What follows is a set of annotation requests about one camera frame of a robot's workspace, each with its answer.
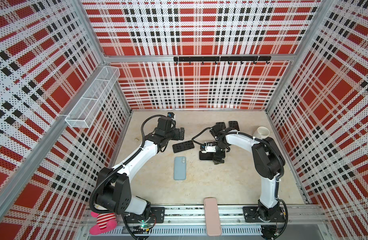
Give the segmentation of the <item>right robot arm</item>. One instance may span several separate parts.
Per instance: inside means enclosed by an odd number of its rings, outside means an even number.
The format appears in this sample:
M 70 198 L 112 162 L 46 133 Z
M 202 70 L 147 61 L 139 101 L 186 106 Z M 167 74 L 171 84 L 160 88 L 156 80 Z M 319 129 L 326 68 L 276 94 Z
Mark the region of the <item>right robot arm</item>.
M 275 141 L 266 137 L 256 138 L 240 131 L 238 122 L 216 123 L 213 127 L 202 130 L 192 138 L 200 146 L 201 161 L 212 161 L 215 165 L 225 162 L 230 146 L 237 146 L 253 155 L 254 167 L 261 176 L 261 195 L 254 218 L 262 222 L 274 220 L 282 213 L 278 197 L 279 183 L 284 175 L 285 160 Z

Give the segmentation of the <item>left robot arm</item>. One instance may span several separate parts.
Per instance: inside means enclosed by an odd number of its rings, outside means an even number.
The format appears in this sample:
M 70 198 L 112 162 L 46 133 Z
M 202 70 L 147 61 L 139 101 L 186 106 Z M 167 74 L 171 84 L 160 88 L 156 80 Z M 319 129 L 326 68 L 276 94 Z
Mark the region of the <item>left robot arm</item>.
M 141 126 L 142 143 L 122 162 L 98 173 L 97 184 L 90 195 L 89 208 L 96 214 L 134 215 L 140 222 L 149 220 L 151 203 L 134 196 L 131 181 L 136 173 L 158 153 L 164 152 L 169 141 L 184 139 L 184 128 L 177 128 L 175 114 L 154 115 Z

